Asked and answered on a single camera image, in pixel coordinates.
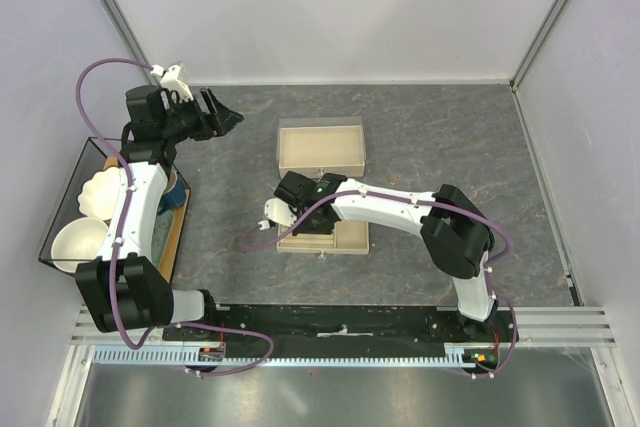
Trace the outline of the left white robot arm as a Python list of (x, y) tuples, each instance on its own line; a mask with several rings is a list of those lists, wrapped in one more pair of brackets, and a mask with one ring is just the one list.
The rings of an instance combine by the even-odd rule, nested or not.
[(205, 289), (174, 290), (152, 261), (152, 238), (161, 198), (169, 184), (178, 143), (226, 135), (243, 116), (211, 89), (182, 101), (174, 91), (144, 85), (126, 93), (129, 122), (118, 147), (120, 186), (108, 234), (94, 259), (74, 275), (97, 329), (114, 332), (184, 322), (198, 340), (219, 329), (213, 298)]

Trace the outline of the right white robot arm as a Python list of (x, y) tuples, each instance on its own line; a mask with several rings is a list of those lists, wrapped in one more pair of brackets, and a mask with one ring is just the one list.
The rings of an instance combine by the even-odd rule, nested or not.
[(498, 302), (487, 285), (485, 266), (494, 248), (495, 228), (457, 187), (406, 192), (326, 173), (313, 180), (288, 172), (266, 201), (271, 225), (292, 235), (328, 235), (339, 222), (362, 221), (412, 234), (432, 263), (452, 278), (458, 328), (467, 339), (483, 339), (494, 328)]

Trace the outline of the blue mug behind arm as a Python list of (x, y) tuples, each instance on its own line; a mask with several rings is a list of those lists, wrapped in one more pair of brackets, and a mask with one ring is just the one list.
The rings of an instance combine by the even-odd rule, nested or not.
[(160, 198), (158, 211), (159, 215), (181, 208), (186, 202), (186, 189), (176, 170), (172, 170), (168, 184)]

